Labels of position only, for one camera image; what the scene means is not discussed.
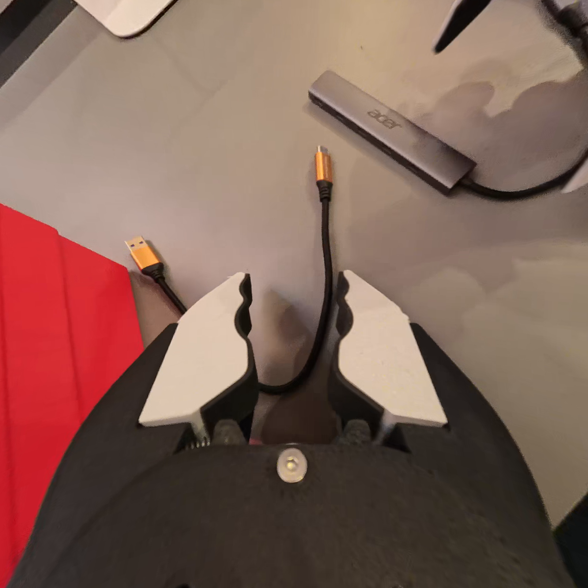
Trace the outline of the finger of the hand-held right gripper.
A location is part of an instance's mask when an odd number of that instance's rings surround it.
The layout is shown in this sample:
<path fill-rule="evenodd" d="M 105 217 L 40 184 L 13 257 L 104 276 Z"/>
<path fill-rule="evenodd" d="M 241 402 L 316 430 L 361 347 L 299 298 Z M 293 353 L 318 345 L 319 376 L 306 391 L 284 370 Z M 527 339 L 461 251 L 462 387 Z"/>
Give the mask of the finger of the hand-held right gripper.
<path fill-rule="evenodd" d="M 577 56 L 587 62 L 587 1 L 541 1 L 541 4 Z"/>
<path fill-rule="evenodd" d="M 454 1 L 433 43 L 433 52 L 441 53 L 489 5 L 490 1 Z"/>

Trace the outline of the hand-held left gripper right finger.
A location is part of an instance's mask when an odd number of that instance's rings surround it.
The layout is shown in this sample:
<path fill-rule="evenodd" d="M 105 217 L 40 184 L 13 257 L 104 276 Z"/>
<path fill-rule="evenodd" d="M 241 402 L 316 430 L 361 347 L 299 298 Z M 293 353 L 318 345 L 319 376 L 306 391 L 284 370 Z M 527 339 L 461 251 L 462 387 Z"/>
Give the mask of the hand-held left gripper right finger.
<path fill-rule="evenodd" d="M 372 443 L 400 424 L 448 424 L 408 316 L 351 270 L 337 280 L 337 342 L 327 398 L 344 428 L 366 423 Z"/>

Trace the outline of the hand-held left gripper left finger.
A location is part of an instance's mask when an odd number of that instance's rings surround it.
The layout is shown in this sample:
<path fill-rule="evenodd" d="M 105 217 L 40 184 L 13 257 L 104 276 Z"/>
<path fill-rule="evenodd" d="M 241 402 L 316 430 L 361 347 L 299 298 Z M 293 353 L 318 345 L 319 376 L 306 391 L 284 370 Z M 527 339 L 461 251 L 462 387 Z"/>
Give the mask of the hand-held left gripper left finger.
<path fill-rule="evenodd" d="M 207 443 L 220 420 L 254 411 L 258 375 L 248 335 L 251 277 L 238 272 L 178 320 L 142 412 L 148 428 L 187 423 Z"/>

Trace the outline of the red plastic bin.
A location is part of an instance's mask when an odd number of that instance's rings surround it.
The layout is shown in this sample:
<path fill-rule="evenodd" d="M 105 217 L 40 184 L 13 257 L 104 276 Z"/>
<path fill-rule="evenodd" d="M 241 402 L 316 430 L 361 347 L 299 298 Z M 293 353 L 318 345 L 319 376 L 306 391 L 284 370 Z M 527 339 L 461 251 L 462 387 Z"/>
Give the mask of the red plastic bin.
<path fill-rule="evenodd" d="M 1 587 L 74 435 L 142 351 L 128 269 L 1 205 Z"/>

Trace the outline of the braided cable copper plug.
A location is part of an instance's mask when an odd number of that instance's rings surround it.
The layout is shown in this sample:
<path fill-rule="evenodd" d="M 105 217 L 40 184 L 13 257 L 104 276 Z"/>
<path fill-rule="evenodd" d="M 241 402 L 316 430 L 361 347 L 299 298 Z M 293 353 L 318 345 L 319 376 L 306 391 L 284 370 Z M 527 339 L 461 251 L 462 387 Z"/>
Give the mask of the braided cable copper plug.
<path fill-rule="evenodd" d="M 332 260 L 332 248 L 330 244 L 330 204 L 334 187 L 334 175 L 332 157 L 328 149 L 318 146 L 315 156 L 315 180 L 318 189 L 321 207 L 321 246 L 324 264 L 324 293 L 320 310 L 315 338 L 309 355 L 300 372 L 290 381 L 281 385 L 268 385 L 261 383 L 259 389 L 262 393 L 271 396 L 282 396 L 297 391 L 310 378 L 319 359 L 323 344 L 326 340 L 329 323 L 332 298 L 334 294 L 334 272 Z M 173 291 L 166 280 L 166 266 L 160 259 L 155 249 L 142 236 L 126 240 L 125 245 L 139 272 L 155 283 L 165 295 L 173 307 L 183 316 L 187 313 L 187 307 Z"/>

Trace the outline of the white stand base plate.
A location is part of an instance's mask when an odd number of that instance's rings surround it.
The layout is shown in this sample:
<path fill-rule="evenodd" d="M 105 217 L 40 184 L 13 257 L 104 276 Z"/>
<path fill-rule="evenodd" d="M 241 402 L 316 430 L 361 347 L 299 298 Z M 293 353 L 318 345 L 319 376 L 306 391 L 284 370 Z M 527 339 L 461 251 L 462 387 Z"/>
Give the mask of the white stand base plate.
<path fill-rule="evenodd" d="M 147 31 L 176 1 L 75 1 L 108 32 L 131 39 Z"/>

